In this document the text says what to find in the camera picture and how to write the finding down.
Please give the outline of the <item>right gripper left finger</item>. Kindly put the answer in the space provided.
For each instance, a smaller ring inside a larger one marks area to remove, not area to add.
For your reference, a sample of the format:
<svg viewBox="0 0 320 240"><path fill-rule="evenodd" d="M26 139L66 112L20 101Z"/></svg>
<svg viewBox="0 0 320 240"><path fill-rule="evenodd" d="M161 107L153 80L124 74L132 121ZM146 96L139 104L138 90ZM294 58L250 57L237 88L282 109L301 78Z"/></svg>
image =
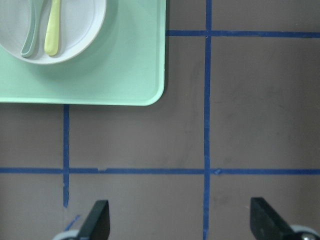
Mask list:
<svg viewBox="0 0 320 240"><path fill-rule="evenodd" d="M97 200L81 226L78 240L107 240L110 236L110 210L108 200Z"/></svg>

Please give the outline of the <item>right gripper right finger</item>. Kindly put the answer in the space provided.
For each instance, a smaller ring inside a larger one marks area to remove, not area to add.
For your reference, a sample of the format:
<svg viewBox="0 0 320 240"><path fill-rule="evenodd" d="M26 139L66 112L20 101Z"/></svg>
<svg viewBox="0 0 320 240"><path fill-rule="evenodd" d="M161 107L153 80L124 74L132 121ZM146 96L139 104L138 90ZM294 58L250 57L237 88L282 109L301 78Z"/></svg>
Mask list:
<svg viewBox="0 0 320 240"><path fill-rule="evenodd" d="M250 230L256 240L299 240L300 234L263 197L250 199Z"/></svg>

